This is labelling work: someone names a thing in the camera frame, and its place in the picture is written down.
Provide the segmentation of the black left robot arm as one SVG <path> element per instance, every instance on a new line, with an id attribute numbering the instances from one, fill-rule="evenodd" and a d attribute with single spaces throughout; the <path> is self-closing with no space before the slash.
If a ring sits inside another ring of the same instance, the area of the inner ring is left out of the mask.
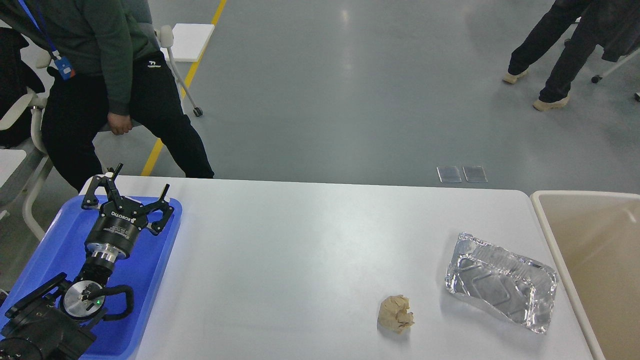
<path id="1" fill-rule="evenodd" d="M 69 200 L 7 297 L 3 360 L 123 360 L 140 343 L 181 204 L 128 197 L 119 167 Z"/>

